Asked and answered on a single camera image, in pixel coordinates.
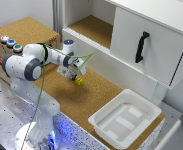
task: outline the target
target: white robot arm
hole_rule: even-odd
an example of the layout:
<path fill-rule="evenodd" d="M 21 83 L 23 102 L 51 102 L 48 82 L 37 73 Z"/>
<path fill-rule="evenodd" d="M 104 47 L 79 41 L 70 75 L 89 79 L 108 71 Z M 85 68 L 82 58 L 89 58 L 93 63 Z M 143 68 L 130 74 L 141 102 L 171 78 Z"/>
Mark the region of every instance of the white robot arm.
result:
<path fill-rule="evenodd" d="M 38 103 L 40 88 L 31 81 L 37 80 L 42 73 L 43 48 L 45 64 L 59 64 L 58 72 L 65 77 L 75 80 L 77 74 L 84 75 L 86 73 L 85 66 L 83 66 L 84 61 L 75 57 L 77 55 L 76 45 L 72 40 L 64 41 L 62 51 L 56 51 L 43 44 L 28 44 L 24 47 L 22 56 L 7 55 L 2 61 L 2 67 L 7 76 L 12 78 L 12 91 L 35 106 Z M 48 136 L 54 130 L 52 117 L 60 112 L 60 105 L 43 91 L 38 110 L 36 123 L 30 128 L 25 139 L 27 150 L 40 150 L 42 149 L 41 145 L 46 145 L 42 143 L 48 139 Z M 24 140 L 24 135 L 21 137 L 19 132 L 15 142 L 16 150 L 21 149 Z"/>

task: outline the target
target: empty tray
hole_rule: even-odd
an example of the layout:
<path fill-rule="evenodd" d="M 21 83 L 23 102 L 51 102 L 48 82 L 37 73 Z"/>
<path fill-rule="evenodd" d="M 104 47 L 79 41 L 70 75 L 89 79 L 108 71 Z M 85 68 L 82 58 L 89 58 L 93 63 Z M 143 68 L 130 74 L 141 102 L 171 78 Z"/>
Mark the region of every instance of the empty tray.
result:
<path fill-rule="evenodd" d="M 161 109 L 131 90 L 124 90 L 88 120 L 116 149 L 127 149 L 160 115 Z"/>

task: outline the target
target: open shelf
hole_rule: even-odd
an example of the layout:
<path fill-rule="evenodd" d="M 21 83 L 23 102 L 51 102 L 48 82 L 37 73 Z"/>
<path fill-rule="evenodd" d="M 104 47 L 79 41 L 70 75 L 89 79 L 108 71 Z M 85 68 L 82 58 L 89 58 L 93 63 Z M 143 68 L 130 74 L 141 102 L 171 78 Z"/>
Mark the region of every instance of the open shelf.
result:
<path fill-rule="evenodd" d="M 90 15 L 68 27 L 110 49 L 113 25 Z"/>

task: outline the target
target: cardboard box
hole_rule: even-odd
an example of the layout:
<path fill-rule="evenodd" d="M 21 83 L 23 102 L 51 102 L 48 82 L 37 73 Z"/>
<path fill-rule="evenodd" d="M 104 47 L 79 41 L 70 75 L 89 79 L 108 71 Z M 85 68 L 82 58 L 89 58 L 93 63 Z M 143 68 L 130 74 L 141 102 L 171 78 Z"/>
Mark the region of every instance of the cardboard box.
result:
<path fill-rule="evenodd" d="M 46 43 L 60 49 L 60 35 L 31 17 L 0 27 L 0 38 L 3 35 L 8 35 L 10 39 L 16 40 L 17 44 L 21 44 L 23 47 L 27 44 Z M 0 77 L 11 83 L 11 79 L 6 76 L 1 66 L 1 62 L 7 54 L 22 55 L 22 53 L 14 53 L 13 49 L 0 43 Z"/>

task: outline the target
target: cabinet handle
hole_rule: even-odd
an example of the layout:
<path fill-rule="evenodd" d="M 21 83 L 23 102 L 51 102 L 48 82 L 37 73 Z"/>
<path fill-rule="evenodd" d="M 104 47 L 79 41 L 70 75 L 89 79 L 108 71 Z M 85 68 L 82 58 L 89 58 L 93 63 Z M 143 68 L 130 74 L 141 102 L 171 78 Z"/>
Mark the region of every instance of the cabinet handle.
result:
<path fill-rule="evenodd" d="M 143 57 L 141 56 L 142 54 L 142 49 L 143 49 L 143 46 L 144 46 L 144 40 L 146 38 L 148 38 L 150 36 L 149 33 L 147 32 L 143 32 L 143 36 L 140 38 L 140 41 L 139 41 L 139 44 L 138 44 L 138 49 L 137 49 L 137 54 L 136 54 L 136 57 L 135 57 L 135 63 L 139 63 L 140 61 L 143 60 Z"/>

